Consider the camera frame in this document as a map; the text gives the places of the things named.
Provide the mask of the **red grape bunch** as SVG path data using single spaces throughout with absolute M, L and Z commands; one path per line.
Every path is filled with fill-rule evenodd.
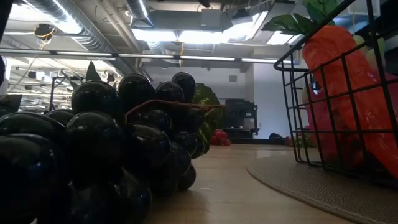
M 210 144 L 217 146 L 230 146 L 231 140 L 228 138 L 227 132 L 222 129 L 216 129 L 210 138 Z

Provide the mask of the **black grape bunch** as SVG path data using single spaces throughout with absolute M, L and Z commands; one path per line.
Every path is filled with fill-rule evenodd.
M 193 185 L 223 110 L 186 72 L 85 79 L 71 104 L 0 116 L 0 224 L 141 224 Z

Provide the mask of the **pink dragon fruit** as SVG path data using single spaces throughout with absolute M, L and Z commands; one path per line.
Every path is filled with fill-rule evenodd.
M 365 163 L 364 152 L 398 176 L 398 145 L 379 74 L 345 29 L 326 26 L 309 38 L 303 57 L 321 86 L 312 94 L 324 160 L 345 169 Z

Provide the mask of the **black machine cabinet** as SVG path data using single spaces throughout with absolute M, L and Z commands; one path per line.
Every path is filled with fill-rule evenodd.
M 257 105 L 253 101 L 228 98 L 221 128 L 231 139 L 252 139 L 258 135 Z

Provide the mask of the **long ceiling light bar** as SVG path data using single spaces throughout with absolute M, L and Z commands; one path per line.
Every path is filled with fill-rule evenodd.
M 157 55 L 157 54 L 124 54 L 104 52 L 75 52 L 64 50 L 32 50 L 32 49 L 10 49 L 0 48 L 0 54 L 6 55 L 37 55 L 54 57 L 86 57 L 86 58 L 144 58 L 144 59 L 166 59 L 166 60 L 206 60 L 217 62 L 239 62 L 239 63 L 276 63 L 277 60 L 268 58 L 237 58 L 237 57 L 211 57 L 194 55 Z

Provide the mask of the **grey ceiling ventilation box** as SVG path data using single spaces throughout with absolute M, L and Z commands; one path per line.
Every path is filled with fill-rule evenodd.
M 201 10 L 201 30 L 220 32 L 222 25 L 222 14 L 218 9 Z

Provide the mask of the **snake plant in white pot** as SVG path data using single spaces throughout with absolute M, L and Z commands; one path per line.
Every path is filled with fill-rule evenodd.
M 86 81 L 101 80 L 100 75 L 96 71 L 94 63 L 91 61 L 86 70 Z

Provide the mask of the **round grey placemat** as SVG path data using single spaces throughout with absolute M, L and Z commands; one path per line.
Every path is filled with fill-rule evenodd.
M 254 159 L 246 167 L 259 182 L 360 224 L 398 224 L 398 190 L 299 164 L 291 153 Z

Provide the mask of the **background robot station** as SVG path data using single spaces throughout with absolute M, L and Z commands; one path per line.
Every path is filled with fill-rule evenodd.
M 55 104 L 56 98 L 60 98 L 61 100 L 70 99 L 74 89 L 83 83 L 83 81 L 83 77 L 67 75 L 63 71 L 61 71 L 61 75 L 52 77 L 49 110 L 52 111 L 57 108 Z

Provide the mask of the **dark computer monitor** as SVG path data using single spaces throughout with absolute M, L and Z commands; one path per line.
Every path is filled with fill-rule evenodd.
M 22 95 L 0 95 L 0 116 L 18 111 Z

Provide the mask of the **black aluminium table frame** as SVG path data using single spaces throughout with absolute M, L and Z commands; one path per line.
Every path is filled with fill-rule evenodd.
M 231 139 L 232 144 L 285 145 L 284 139 Z

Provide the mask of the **silver ventilation duct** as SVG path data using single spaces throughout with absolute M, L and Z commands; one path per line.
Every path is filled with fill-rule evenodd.
M 115 53 L 116 49 L 72 0 L 23 0 L 59 30 L 90 52 Z

